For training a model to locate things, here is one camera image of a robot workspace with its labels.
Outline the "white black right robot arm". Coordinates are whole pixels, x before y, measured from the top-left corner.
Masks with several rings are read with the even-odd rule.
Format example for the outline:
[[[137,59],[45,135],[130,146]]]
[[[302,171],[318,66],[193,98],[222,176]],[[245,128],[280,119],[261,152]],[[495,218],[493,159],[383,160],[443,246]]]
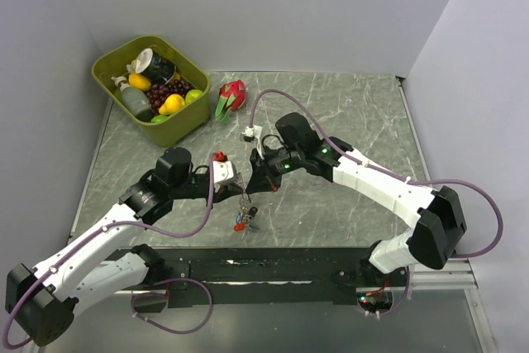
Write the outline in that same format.
[[[376,241],[360,260],[363,280],[382,284],[395,270],[410,265],[442,269],[466,232],[458,194],[399,180],[349,144],[335,137],[321,138],[307,119],[297,112],[275,124],[281,147],[264,144],[260,126],[248,126],[242,136],[254,142],[250,163],[252,175],[247,193],[274,192],[283,175],[297,169],[351,188],[391,211],[408,229],[390,240]]]

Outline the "round metal key ring plate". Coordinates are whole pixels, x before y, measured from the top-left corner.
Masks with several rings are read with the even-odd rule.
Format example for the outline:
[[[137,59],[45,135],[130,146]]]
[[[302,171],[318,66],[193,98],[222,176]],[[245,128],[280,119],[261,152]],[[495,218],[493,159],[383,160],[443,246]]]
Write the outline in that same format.
[[[235,226],[233,227],[233,230],[235,232],[259,231],[260,228],[253,223],[254,218],[258,212],[258,208],[252,205],[250,196],[246,193],[245,190],[243,190],[241,193],[239,205],[240,211],[237,213],[236,222]]]

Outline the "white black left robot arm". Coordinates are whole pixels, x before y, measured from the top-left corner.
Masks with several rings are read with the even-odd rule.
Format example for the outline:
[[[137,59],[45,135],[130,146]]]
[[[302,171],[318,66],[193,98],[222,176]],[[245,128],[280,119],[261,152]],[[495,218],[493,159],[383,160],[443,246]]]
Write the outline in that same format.
[[[123,243],[144,231],[161,233],[155,223],[172,211],[175,200],[203,198],[214,203],[237,195],[236,167],[221,152],[212,154],[203,173],[193,167],[188,150],[169,148],[111,209],[65,248],[33,267],[19,264],[7,276],[7,323],[13,323],[37,346],[61,336],[76,316],[116,291],[135,285],[152,289],[164,277],[164,259],[148,245],[133,247],[110,265],[103,261]]]

